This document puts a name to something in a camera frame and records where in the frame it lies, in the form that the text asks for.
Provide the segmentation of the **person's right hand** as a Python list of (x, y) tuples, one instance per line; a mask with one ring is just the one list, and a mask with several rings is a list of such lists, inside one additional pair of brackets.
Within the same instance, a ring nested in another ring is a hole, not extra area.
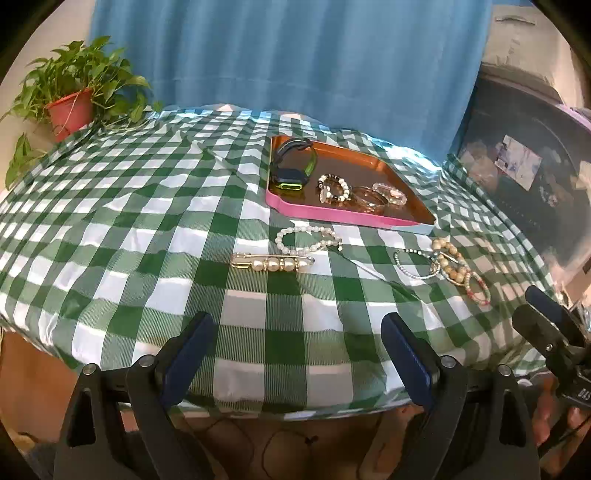
[(541, 478), (559, 479), (584, 446), (590, 430), (590, 412), (564, 408), (551, 391), (543, 391), (532, 418), (533, 435), (540, 456)]

